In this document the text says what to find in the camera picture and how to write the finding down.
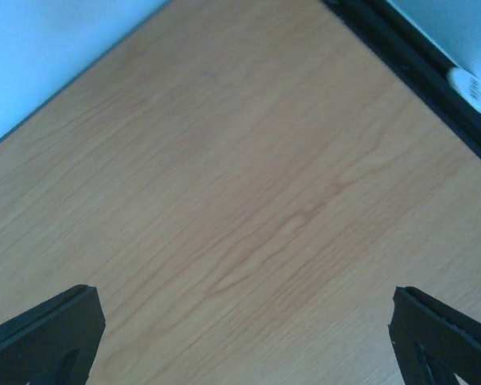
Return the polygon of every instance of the wooden surface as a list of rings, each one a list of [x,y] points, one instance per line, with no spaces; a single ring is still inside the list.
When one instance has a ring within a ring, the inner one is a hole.
[[[399,384],[481,322],[481,161],[319,2],[175,0],[0,144],[0,323],[78,283],[89,384]]]

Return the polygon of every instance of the white tag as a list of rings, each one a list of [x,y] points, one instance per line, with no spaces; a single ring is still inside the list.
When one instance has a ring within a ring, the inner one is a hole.
[[[449,84],[481,114],[481,82],[470,72],[451,68],[447,74]]]

